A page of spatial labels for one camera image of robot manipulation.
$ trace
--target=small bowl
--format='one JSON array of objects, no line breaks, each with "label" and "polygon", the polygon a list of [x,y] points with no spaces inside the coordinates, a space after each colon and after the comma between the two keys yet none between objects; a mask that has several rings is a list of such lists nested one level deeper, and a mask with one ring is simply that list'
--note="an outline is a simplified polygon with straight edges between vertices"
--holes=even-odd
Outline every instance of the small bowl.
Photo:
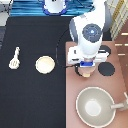
[{"label": "small bowl", "polygon": [[54,60],[49,56],[42,56],[36,61],[36,69],[43,74],[50,73],[54,67],[55,62]]},{"label": "small bowl", "polygon": [[82,90],[76,100],[76,110],[81,120],[94,128],[108,126],[114,119],[116,110],[111,109],[113,98],[99,87]]}]

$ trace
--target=blue object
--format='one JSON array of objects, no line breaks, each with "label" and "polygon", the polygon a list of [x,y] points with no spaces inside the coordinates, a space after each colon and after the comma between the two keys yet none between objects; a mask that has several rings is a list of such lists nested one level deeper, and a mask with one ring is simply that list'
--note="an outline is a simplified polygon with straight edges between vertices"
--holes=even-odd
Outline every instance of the blue object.
[{"label": "blue object", "polygon": [[84,62],[84,61],[80,62],[80,66],[92,66],[92,65],[93,65],[93,61],[92,62]]},{"label": "blue object", "polygon": [[[10,16],[48,16],[43,13],[42,6],[44,6],[44,0],[13,0],[12,10],[10,11]],[[78,16],[85,12],[88,12],[92,8],[92,0],[80,0],[83,5],[90,7],[84,8],[77,1],[66,0],[67,11],[61,16]]]}]

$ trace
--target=coaster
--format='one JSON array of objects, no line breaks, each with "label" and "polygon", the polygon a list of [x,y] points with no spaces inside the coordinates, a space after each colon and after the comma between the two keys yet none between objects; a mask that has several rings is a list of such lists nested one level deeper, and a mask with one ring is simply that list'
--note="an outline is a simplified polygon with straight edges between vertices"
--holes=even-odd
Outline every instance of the coaster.
[{"label": "coaster", "polygon": [[54,60],[49,56],[40,57],[36,61],[36,69],[43,74],[50,73],[55,67]]},{"label": "coaster", "polygon": [[112,76],[115,72],[114,66],[109,62],[102,62],[98,66],[98,71],[103,76]]},{"label": "coaster", "polygon": [[101,45],[99,50],[105,50],[105,52],[108,52],[109,55],[111,55],[111,49],[110,49],[108,46],[106,46],[106,45]]}]

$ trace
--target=cable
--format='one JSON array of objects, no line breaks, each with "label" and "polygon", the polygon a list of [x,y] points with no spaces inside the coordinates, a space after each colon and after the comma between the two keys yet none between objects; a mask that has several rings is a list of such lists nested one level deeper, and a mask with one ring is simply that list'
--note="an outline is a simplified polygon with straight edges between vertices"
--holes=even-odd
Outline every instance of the cable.
[{"label": "cable", "polygon": [[7,10],[8,15],[9,15],[9,11],[11,10],[11,9],[9,9],[11,2],[12,2],[12,0],[10,0],[9,5],[8,5],[8,10]]},{"label": "cable", "polygon": [[69,29],[65,30],[64,33],[60,36],[59,38],[59,41],[57,42],[57,45],[56,45],[56,62],[59,66],[61,66],[62,68],[68,68],[68,67],[73,67],[75,65],[71,65],[71,66],[63,66],[59,63],[58,61],[58,57],[57,57],[57,52],[58,52],[58,47],[59,47],[59,44],[60,44],[60,40],[62,39],[62,37],[64,36],[64,34],[68,31]]},{"label": "cable", "polygon": [[11,2],[12,2],[12,0],[10,0],[10,2],[9,2],[8,9],[6,9],[5,4],[3,4],[3,3],[0,1],[0,3],[1,3],[1,4],[4,6],[4,8],[5,8],[5,10],[3,10],[3,11],[1,11],[1,12],[7,12],[8,15],[9,15],[9,11],[11,10],[11,9],[9,9],[9,7],[10,7],[10,5],[11,5]]},{"label": "cable", "polygon": [[5,8],[4,11],[7,11],[7,10],[6,10],[6,6],[5,6],[5,4],[3,4],[1,1],[0,1],[0,3],[4,6],[4,8]]}]

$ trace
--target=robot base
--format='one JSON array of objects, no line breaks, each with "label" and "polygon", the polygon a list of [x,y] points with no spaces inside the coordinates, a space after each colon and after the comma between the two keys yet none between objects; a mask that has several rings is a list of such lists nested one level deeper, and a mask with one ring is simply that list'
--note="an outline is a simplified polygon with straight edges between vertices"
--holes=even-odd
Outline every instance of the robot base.
[{"label": "robot base", "polygon": [[62,15],[66,13],[67,9],[63,9],[60,13],[50,13],[47,9],[44,8],[43,11],[46,15]]}]

